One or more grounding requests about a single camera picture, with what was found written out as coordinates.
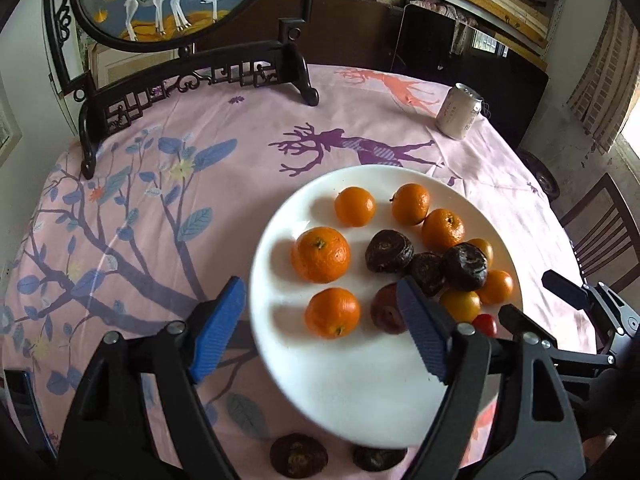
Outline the person's right hand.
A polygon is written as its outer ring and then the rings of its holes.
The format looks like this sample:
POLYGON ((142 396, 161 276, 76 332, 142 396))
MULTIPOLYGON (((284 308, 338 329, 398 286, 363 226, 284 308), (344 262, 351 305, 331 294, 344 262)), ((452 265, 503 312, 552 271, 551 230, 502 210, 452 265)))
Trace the person's right hand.
POLYGON ((592 437, 582 444, 584 449, 585 462, 587 467, 592 467, 605 451, 614 442, 617 434, 611 431, 605 431, 603 434, 592 437))

